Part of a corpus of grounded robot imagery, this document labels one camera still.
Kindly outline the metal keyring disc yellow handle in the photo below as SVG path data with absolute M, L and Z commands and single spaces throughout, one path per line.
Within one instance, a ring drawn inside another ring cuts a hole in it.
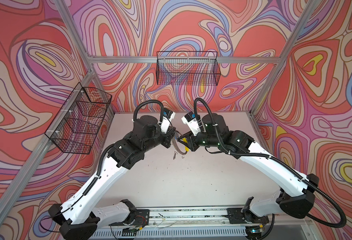
M 189 150 L 185 150 L 184 146 L 178 142 L 177 138 L 179 136 L 180 136 L 180 133 L 176 132 L 175 138 L 172 139 L 171 143 L 172 143 L 173 147 L 175 148 L 175 151 L 177 151 L 178 155 L 180 155 L 181 158 L 184 158 L 188 154 Z

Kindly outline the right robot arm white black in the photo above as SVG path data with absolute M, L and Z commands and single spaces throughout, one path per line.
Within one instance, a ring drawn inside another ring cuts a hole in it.
M 293 169 L 245 132 L 229 130 L 223 116 L 214 114 L 202 98 L 194 100 L 193 112 L 184 116 L 182 121 L 190 131 L 180 136 L 178 141 L 192 152 L 200 147 L 217 148 L 217 154 L 224 153 L 255 167 L 278 185 L 279 190 L 269 197 L 250 197 L 242 209 L 244 215 L 263 217 L 285 213 L 297 219 L 309 217 L 330 228 L 342 228 L 346 225 L 344 211 L 319 188 L 319 178 L 315 174 L 306 175 Z M 340 219 L 337 223 L 330 223 L 310 214 L 316 193 L 338 212 Z

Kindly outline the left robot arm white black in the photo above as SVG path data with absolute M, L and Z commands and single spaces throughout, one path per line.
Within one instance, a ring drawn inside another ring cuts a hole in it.
M 129 200 L 104 208 L 96 208 L 96 204 L 120 177 L 145 158 L 146 152 L 159 145 L 170 148 L 176 133 L 172 126 L 175 115 L 158 100 L 136 107 L 132 131 L 103 150 L 95 173 L 72 197 L 49 208 L 49 218 L 60 226 L 58 232 L 65 240 L 87 240 L 104 226 L 131 226 L 142 220 L 144 227 L 148 223 Z

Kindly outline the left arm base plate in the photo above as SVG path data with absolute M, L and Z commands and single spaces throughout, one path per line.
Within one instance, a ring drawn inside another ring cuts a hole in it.
M 149 209 L 139 209 L 130 212 L 128 217 L 118 223 L 112 223 L 110 226 L 135 226 L 135 227 L 145 227 L 149 223 L 150 210 Z

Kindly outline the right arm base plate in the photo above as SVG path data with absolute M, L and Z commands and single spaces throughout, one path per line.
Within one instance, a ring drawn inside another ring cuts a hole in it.
M 228 208 L 227 215 L 230 224 L 261 224 L 265 225 L 269 223 L 268 216 L 258 217 L 251 211 L 242 211 L 242 208 Z

